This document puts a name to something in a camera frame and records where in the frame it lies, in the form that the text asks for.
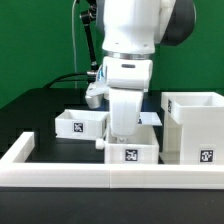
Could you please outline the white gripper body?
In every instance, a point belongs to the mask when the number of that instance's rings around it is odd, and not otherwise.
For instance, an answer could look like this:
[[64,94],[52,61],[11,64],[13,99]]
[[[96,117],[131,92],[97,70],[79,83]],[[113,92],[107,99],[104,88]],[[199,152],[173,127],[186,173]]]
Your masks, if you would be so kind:
[[109,88],[110,126],[113,136],[127,138],[136,132],[144,91],[152,75],[151,60],[105,57],[103,69]]

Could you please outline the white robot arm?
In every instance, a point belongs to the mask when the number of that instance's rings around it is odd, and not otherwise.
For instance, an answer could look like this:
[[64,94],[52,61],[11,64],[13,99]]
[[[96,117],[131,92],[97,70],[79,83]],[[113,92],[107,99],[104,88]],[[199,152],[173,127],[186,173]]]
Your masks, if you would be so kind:
[[104,32],[103,74],[109,88],[110,127],[116,137],[136,132],[149,88],[157,44],[177,46],[193,32],[193,0],[96,0]]

